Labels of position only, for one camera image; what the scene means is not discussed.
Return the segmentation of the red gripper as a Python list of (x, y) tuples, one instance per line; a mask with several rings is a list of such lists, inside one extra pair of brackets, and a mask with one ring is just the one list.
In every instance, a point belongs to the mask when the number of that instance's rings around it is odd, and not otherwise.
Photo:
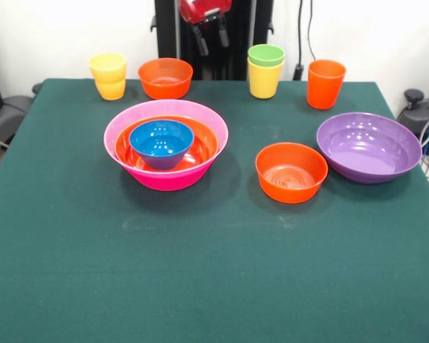
[(179, 0), (178, 8), (182, 18), (191, 25), (194, 38), (201, 56), (208, 56), (209, 49), (202, 33), (204, 22), (211, 16), (217, 16), (220, 43), (224, 48), (230, 45), (224, 14), (232, 7), (232, 0)]

